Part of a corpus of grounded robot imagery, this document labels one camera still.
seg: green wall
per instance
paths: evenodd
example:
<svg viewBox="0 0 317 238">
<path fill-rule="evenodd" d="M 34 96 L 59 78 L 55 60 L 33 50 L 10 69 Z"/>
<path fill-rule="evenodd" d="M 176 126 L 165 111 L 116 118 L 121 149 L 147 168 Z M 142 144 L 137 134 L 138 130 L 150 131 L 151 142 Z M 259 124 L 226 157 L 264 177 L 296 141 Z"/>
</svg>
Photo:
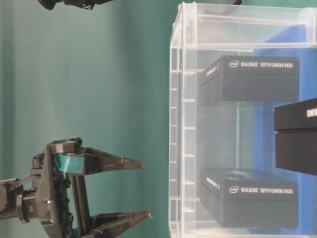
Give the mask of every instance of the green wall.
<svg viewBox="0 0 317 238">
<path fill-rule="evenodd" d="M 47 142 L 81 136 L 86 146 L 146 164 L 144 171 L 87 177 L 91 214 L 150 209 L 152 220 L 121 237 L 167 237 L 168 46 L 180 2 L 115 0 L 93 11 L 63 4 L 47 11 L 36 0 L 1 0 L 0 179 L 27 175 Z M 0 237 L 46 235 L 37 220 L 13 219 L 0 222 Z"/>
</svg>

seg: transparent plastic container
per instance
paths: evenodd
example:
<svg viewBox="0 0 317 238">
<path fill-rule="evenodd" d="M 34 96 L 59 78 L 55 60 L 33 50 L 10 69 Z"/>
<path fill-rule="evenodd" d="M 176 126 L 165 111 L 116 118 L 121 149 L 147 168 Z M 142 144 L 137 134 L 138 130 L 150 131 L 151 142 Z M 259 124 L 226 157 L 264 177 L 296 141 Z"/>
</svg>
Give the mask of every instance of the transparent plastic container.
<svg viewBox="0 0 317 238">
<path fill-rule="evenodd" d="M 200 103 L 203 72 L 221 56 L 296 57 L 300 62 L 298 100 L 317 97 L 316 12 L 314 8 L 195 2 L 179 6 L 170 41 L 171 237 L 317 237 L 316 177 L 275 167 L 273 108 L 296 100 Z M 256 169 L 296 182 L 298 224 L 224 228 L 201 200 L 205 167 Z"/>
</svg>

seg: black box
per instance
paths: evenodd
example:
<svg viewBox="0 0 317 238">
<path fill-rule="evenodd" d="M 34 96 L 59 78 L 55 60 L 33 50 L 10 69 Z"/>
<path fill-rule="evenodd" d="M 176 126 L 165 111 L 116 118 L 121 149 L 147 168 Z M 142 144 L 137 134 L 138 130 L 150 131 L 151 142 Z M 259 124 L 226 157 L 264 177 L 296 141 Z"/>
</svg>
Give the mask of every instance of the black box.
<svg viewBox="0 0 317 238">
<path fill-rule="evenodd" d="M 317 99 L 274 110 L 276 166 L 317 175 Z"/>
<path fill-rule="evenodd" d="M 200 105 L 224 102 L 295 102 L 299 59 L 222 56 L 199 79 Z"/>
<path fill-rule="evenodd" d="M 225 228 L 298 226 L 296 182 L 259 170 L 203 169 L 200 201 Z"/>
</svg>

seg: teal tape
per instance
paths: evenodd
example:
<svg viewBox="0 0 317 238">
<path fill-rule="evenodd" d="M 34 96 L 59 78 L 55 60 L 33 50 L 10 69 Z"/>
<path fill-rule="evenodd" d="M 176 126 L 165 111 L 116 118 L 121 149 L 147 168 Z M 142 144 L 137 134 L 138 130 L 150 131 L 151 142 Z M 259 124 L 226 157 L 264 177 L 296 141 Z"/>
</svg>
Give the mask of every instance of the teal tape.
<svg viewBox="0 0 317 238">
<path fill-rule="evenodd" d="M 84 170 L 84 166 L 85 158 L 65 155 L 58 156 L 58 169 L 61 172 L 81 174 Z"/>
</svg>

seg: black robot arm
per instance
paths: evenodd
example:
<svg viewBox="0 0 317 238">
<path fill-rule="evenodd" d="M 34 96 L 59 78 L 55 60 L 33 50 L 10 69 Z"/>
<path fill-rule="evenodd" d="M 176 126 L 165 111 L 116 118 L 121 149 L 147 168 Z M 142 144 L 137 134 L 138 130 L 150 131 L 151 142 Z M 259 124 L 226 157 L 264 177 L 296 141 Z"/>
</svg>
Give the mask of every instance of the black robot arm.
<svg viewBox="0 0 317 238">
<path fill-rule="evenodd" d="M 109 1 L 112 0 L 39 0 L 40 4 L 48 10 L 52 10 L 58 2 L 64 2 L 66 5 L 77 6 L 86 10 L 92 10 L 95 4 L 104 4 Z"/>
<path fill-rule="evenodd" d="M 143 169 L 140 162 L 83 147 L 81 138 L 53 141 L 33 158 L 31 174 L 0 181 L 0 220 L 38 218 L 50 238 L 114 238 L 150 216 L 149 211 L 90 216 L 85 177 L 100 172 Z M 23 184 L 32 181 L 32 188 Z M 67 189 L 72 186 L 78 228 L 72 228 Z"/>
</svg>

